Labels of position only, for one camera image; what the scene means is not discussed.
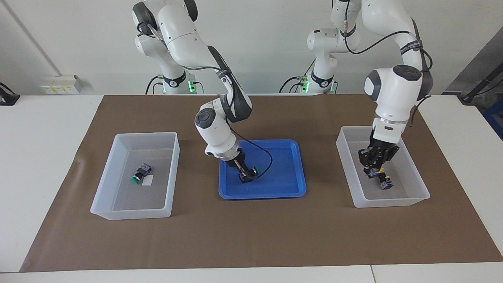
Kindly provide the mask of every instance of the white label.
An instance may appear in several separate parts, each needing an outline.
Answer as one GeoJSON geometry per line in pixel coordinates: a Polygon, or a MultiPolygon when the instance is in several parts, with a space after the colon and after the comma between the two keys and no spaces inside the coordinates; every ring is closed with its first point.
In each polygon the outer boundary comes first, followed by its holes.
{"type": "Polygon", "coordinates": [[[141,185],[142,186],[151,186],[153,180],[154,180],[154,175],[148,175],[145,178],[143,178],[143,183],[141,183],[141,185]]]}

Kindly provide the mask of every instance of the white tabletop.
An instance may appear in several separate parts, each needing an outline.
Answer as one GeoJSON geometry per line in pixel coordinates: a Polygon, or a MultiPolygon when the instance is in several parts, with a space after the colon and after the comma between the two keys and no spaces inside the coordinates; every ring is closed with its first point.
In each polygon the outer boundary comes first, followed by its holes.
{"type": "MultiPolygon", "coordinates": [[[[14,107],[0,108],[1,121],[15,120],[0,124],[0,168],[9,172],[0,183],[0,272],[19,271],[101,99],[25,96],[14,107]]],[[[462,106],[455,97],[434,96],[420,112],[502,251],[503,142],[474,107],[462,106]]],[[[376,282],[496,282],[501,270],[503,263],[111,270],[0,274],[0,281],[374,282],[375,277],[376,282]]]]}

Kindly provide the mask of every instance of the brown surface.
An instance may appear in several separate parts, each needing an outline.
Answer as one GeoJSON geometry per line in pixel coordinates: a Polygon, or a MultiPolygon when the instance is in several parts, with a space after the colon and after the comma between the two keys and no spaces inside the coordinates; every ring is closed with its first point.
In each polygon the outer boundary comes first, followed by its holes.
{"type": "Polygon", "coordinates": [[[155,269],[502,261],[422,117],[403,139],[431,198],[409,207],[354,208],[335,140],[367,125],[365,96],[252,97],[235,129],[300,145],[307,194],[226,201],[218,161],[194,128],[209,97],[107,96],[21,269],[155,269]],[[176,131],[173,216],[108,221],[89,212],[115,134],[176,131]]]}

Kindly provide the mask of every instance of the blue tray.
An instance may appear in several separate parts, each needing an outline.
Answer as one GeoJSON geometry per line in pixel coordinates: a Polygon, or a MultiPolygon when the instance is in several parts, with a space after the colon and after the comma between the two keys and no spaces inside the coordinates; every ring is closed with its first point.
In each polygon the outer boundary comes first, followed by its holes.
{"type": "MultiPolygon", "coordinates": [[[[252,140],[268,150],[273,165],[260,179],[243,184],[238,171],[220,161],[218,192],[224,199],[259,199],[301,197],[306,193],[304,170],[300,160],[299,145],[291,139],[252,140]]],[[[246,153],[246,164],[264,171],[271,159],[263,150],[247,141],[241,141],[246,153]]]]}

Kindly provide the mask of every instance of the white plastic bin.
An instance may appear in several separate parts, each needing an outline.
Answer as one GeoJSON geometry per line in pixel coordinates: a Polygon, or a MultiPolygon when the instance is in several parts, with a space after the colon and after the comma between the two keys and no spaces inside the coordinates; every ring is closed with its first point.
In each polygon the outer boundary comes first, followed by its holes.
{"type": "Polygon", "coordinates": [[[408,206],[430,198],[414,161],[402,139],[400,150],[383,168],[393,181],[393,187],[382,190],[379,179],[369,179],[358,161],[358,151],[369,146],[371,126],[342,127],[337,149],[348,180],[351,197],[356,207],[408,206]]]}
{"type": "Polygon", "coordinates": [[[108,220],[169,217],[179,155],[175,132],[116,135],[91,213],[108,220]],[[152,167],[149,186],[130,180],[143,163],[152,167]]]}

